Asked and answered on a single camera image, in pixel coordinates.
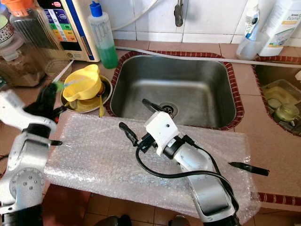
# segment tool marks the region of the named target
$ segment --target green liquid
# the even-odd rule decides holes
[[[117,67],[118,57],[115,46],[105,49],[98,48],[98,54],[105,68],[111,69]]]

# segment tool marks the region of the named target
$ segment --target sink drain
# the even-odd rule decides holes
[[[175,117],[178,114],[178,108],[175,104],[165,102],[161,103],[160,107],[162,107],[163,110],[167,112],[171,118]]]

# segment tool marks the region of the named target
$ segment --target white hose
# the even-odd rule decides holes
[[[189,57],[189,56],[172,56],[161,53],[154,53],[147,50],[142,50],[138,48],[130,47],[120,47],[116,46],[116,49],[136,51],[140,53],[145,53],[158,57],[165,57],[170,59],[179,59],[179,60],[204,60],[204,61],[219,61],[219,62],[229,62],[229,63],[239,63],[247,65],[264,65],[264,66],[274,66],[274,67],[291,67],[291,68],[301,68],[301,65],[289,65],[289,64],[279,64],[279,63],[269,63],[269,62],[260,62],[260,61],[250,61],[250,60],[237,60],[237,59],[225,59],[225,58],[210,58],[210,57]]]
[[[131,23],[135,22],[136,20],[138,20],[140,17],[142,17],[147,11],[150,10],[150,8],[155,5],[157,3],[158,0],[154,0],[147,8],[145,8],[141,14],[135,16],[133,19],[131,19],[129,22],[127,22],[126,24],[120,25],[118,27],[113,27],[112,31],[116,31],[119,30],[121,28],[124,28],[126,26],[129,26]]]

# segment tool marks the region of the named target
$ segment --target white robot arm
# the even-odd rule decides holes
[[[14,140],[6,172],[0,180],[3,226],[43,225],[44,168],[52,144],[48,138],[56,130],[59,114],[65,110],[54,109],[55,96],[56,85],[50,84],[41,90],[36,102],[25,107],[12,90],[0,92],[0,120],[22,131]]]
[[[127,125],[122,122],[119,124],[133,145],[138,146],[136,150],[138,163],[157,177],[187,177],[193,201],[205,226],[239,226],[239,219],[236,216],[238,203],[229,182],[221,175],[213,157],[198,147],[187,135],[180,138],[177,126],[168,113],[158,109],[159,106],[155,106],[148,100],[143,100],[143,103],[149,109],[154,109],[155,113],[146,121],[145,127],[148,133],[140,143]],[[176,160],[183,173],[161,174],[144,165],[139,152],[145,153],[150,146],[157,149],[158,155],[164,154],[169,159]]]

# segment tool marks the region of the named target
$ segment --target dish soap bottle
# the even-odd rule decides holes
[[[99,3],[92,1],[90,5],[91,15],[88,17],[93,37],[98,49],[98,54],[105,68],[111,69],[117,66],[118,57],[114,45],[109,16],[102,11]]]

